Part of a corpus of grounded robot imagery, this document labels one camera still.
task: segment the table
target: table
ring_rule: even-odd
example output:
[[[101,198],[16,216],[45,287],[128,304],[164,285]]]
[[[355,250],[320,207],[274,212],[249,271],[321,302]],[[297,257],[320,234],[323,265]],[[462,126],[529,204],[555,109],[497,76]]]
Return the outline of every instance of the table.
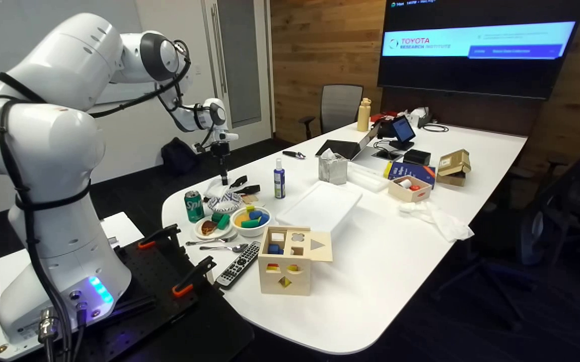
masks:
[[[233,169],[229,171],[229,180],[247,175],[249,181],[259,183],[262,193],[257,196],[257,204],[265,205],[272,214],[279,214],[315,183],[317,160],[314,153],[325,139],[358,141],[360,136],[362,133],[350,124],[289,147],[292,151],[301,151],[306,160],[282,158],[285,169],[285,200],[274,200],[272,169],[278,155],[268,155]],[[473,167],[465,188],[436,186],[430,193],[430,204],[467,225],[524,144],[526,136],[461,126],[451,126],[448,133],[421,131],[414,139],[414,149],[428,151],[433,165],[444,153],[467,149]],[[364,149],[355,162],[380,175],[387,160],[373,156],[373,153],[377,149]],[[191,224],[185,218],[182,193],[189,189],[204,193],[211,181],[181,189],[162,204],[162,225],[176,224],[181,228],[181,243],[192,239]],[[444,239],[433,225],[421,219],[402,218],[399,201],[387,189],[373,193],[355,183],[341,186],[341,191],[353,189],[360,191],[362,200],[350,212],[339,236],[331,241],[334,261],[312,267],[312,293],[262,293],[257,267],[252,265],[225,292],[225,299],[237,313],[262,329],[323,354],[355,354],[379,339],[454,239]],[[213,256],[218,273],[236,260],[229,251],[207,253],[192,246],[186,248],[186,253],[191,261]]]

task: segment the pen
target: pen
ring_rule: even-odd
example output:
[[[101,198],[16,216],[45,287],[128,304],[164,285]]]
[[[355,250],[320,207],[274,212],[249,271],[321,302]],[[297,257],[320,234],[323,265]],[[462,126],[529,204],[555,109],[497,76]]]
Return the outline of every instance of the pen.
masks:
[[[300,151],[282,151],[285,156],[293,156],[293,158],[306,158],[306,155],[303,153],[300,153]]]

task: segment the floor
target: floor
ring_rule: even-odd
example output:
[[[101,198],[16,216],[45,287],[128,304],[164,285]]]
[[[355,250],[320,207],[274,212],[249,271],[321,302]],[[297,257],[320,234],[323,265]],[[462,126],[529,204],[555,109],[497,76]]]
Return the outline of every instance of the floor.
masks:
[[[249,162],[279,147],[265,141],[240,149],[232,153],[229,167]],[[189,175],[150,169],[94,186],[93,201],[101,218],[127,212],[149,234],[161,228],[158,207],[167,196],[211,175],[215,175],[211,158],[204,158]],[[508,225],[508,219],[515,219],[511,216],[515,214],[499,207],[482,214],[475,222],[477,239],[473,246],[488,251],[497,250],[497,253],[490,253],[492,260],[537,279],[535,290],[504,279],[505,290],[527,317],[522,329],[513,331],[508,328],[509,311],[478,273],[461,279],[435,297],[435,285],[465,265],[465,246],[456,243],[402,313],[368,350],[345,358],[321,357],[268,331],[257,331],[255,341],[237,360],[580,362],[580,248],[568,248],[553,270],[520,267],[508,260],[508,243],[496,241],[504,239],[501,236],[511,228]],[[0,214],[0,256],[17,248],[20,243],[11,236],[6,216]]]

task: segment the wall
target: wall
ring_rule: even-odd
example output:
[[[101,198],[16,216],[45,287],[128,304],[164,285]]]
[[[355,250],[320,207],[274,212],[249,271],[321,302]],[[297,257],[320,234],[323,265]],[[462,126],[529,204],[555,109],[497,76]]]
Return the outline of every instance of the wall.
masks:
[[[79,2],[83,10],[94,12],[104,0],[83,0]],[[16,16],[14,25],[20,18],[28,23],[45,23],[45,14],[40,14],[38,7],[40,0],[21,0],[21,2],[0,2],[0,25],[7,25],[6,16]],[[191,67],[191,84],[185,96],[185,103],[204,101],[213,96],[211,72],[210,72],[210,55],[205,42],[205,26],[204,26],[204,12],[202,0],[164,0],[158,7],[152,7],[149,0],[136,0],[136,14],[140,26],[156,28],[170,39],[182,39],[192,57]],[[32,32],[32,37],[41,37],[43,32],[34,28],[23,28]],[[14,30],[4,32],[6,44],[14,42]],[[145,103],[140,106],[110,115],[98,120],[101,136],[106,142],[106,153],[103,162],[94,169],[93,181],[104,181],[118,175],[135,173],[140,169],[149,169],[158,162],[158,147],[173,136],[181,136],[186,142],[195,142],[204,136],[204,133],[181,135],[169,115],[161,109],[156,101]],[[11,186],[7,177],[0,175],[0,212],[9,207],[14,198]]]
[[[379,47],[384,0],[275,0],[272,2],[272,61],[278,136],[303,136],[295,118],[317,115],[323,82],[360,82],[373,110],[384,106],[433,104],[442,120],[508,118],[534,124],[520,160],[544,171],[547,160],[572,160],[580,155],[580,30],[545,104],[484,101],[477,96],[417,95],[377,88]]]

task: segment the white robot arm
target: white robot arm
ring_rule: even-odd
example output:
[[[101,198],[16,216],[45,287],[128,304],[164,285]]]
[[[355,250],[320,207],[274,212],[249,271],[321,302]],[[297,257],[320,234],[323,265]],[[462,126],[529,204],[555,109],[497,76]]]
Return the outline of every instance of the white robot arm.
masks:
[[[94,116],[156,96],[181,131],[210,131],[222,147],[233,139],[222,101],[182,104],[189,64],[181,42],[118,35],[101,16],[76,14],[0,74],[0,173],[17,189],[7,219],[32,261],[0,297],[0,358],[50,339],[51,313],[69,360],[71,331],[104,319],[128,287],[130,271],[110,251],[89,198],[104,149]],[[108,82],[155,82],[155,91],[89,112]]]

